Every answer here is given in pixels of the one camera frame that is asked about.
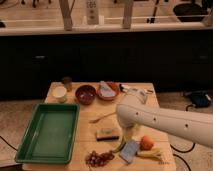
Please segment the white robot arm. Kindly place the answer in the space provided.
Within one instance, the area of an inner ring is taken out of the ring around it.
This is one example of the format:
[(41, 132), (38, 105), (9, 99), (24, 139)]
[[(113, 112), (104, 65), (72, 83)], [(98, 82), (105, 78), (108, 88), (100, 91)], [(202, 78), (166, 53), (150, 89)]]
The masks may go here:
[(121, 128), (145, 125), (213, 148), (213, 114), (151, 107), (143, 89), (130, 88), (116, 105)]

